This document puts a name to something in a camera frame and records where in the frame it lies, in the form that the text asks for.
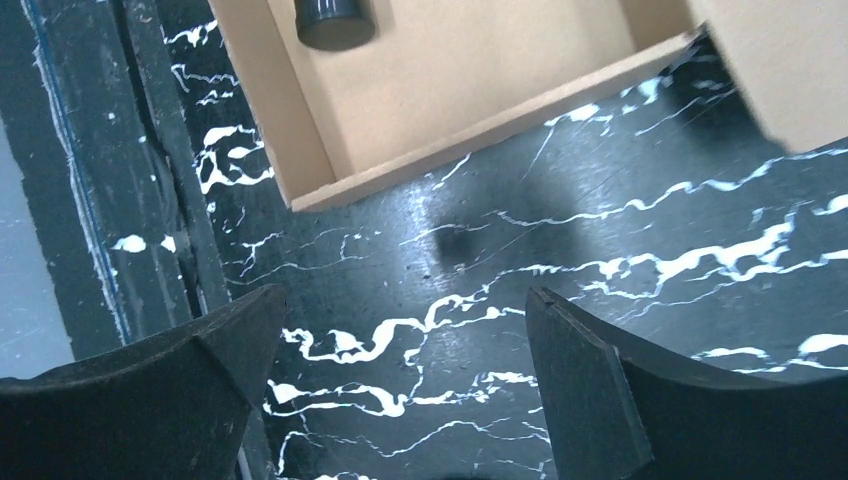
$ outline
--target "light gray surface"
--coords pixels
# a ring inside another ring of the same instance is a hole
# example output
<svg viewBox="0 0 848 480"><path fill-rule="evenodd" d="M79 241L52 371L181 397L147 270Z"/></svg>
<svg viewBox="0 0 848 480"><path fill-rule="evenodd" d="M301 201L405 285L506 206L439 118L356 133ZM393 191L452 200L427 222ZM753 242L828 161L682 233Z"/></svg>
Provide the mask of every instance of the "light gray surface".
<svg viewBox="0 0 848 480"><path fill-rule="evenodd" d="M32 378L74 360L0 119L0 378Z"/></svg>

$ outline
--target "open cardboard box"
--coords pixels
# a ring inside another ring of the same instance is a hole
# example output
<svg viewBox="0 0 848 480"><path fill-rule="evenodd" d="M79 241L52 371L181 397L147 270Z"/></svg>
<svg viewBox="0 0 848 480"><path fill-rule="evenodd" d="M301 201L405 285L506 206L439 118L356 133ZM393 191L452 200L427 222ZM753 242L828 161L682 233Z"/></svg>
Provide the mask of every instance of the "open cardboard box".
<svg viewBox="0 0 848 480"><path fill-rule="evenodd" d="M378 34L302 45L293 0L210 0L293 210L358 200L656 75L704 22L764 133L848 125L845 0L365 0Z"/></svg>

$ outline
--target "black marble tablecloth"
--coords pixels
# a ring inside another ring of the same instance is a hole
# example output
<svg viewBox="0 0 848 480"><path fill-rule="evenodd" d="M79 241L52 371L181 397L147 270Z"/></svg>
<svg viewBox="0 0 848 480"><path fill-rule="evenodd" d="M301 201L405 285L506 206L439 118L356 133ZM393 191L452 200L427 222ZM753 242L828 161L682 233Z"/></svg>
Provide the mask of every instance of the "black marble tablecloth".
<svg viewBox="0 0 848 480"><path fill-rule="evenodd" d="M292 214L205 2L160 9L229 288L289 290L264 405L278 476L556 478L533 285L724 368L848 370L848 142L764 140L708 39L613 98Z"/></svg>

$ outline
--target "black lid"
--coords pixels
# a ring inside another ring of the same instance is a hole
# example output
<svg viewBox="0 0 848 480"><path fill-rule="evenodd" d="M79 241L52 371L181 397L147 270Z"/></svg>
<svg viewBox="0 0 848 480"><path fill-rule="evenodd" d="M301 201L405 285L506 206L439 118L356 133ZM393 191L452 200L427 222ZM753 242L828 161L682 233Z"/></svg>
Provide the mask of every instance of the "black lid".
<svg viewBox="0 0 848 480"><path fill-rule="evenodd" d="M337 52L374 36L374 23L359 0L295 0L297 36L307 47Z"/></svg>

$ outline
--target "blue line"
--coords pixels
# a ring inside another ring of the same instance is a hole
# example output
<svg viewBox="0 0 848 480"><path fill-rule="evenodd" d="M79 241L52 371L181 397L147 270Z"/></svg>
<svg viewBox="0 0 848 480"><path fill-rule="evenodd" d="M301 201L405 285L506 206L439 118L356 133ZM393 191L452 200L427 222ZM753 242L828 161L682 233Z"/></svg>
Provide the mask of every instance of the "blue line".
<svg viewBox="0 0 848 480"><path fill-rule="evenodd" d="M50 82L50 85L45 85L44 88L53 91L53 98L55 98L56 100L59 120L62 124L63 130L65 131L65 135L68 138L68 147L71 149L70 160L74 163L74 166L76 167L75 171L77 175L72 175L71 181L76 181L78 187L80 188L80 197L82 198L83 207L85 208L85 211L88 214L91 232L94 236L95 242L97 243L96 251L93 253L100 257L100 261L104 268L108 268L112 264L112 262L109 260L109 254L105 249L105 245L103 244L103 238L100 234L100 224L97 222L97 217L95 217L94 215L93 202L88 196L88 185L86 183L85 175L83 174L83 171L80 168L80 163L77 161L79 155L76 151L76 138L74 137L74 132L71 128L71 122L70 120L68 120L67 108L65 107L61 91L59 90L58 75L56 74L56 71L54 69L50 42L48 41L47 33L44 31L43 28L41 12L38 10L38 6L35 4L35 0L25 1L27 6L29 7L29 15L32 19L33 30L35 31L36 39L38 40L38 45L36 46L36 48L41 50L41 56L42 58L44 58L44 68L45 70L47 70L47 76L49 77L48 80ZM132 343L132 334L130 333L126 312L124 311L123 305L121 305L121 303L118 301L118 283L115 281L115 277L112 275L111 271L100 273L101 276L106 279L110 290L109 293L112 294L112 304L115 306L115 315L118 317L118 327L120 329L121 337L124 339L126 344Z"/></svg>

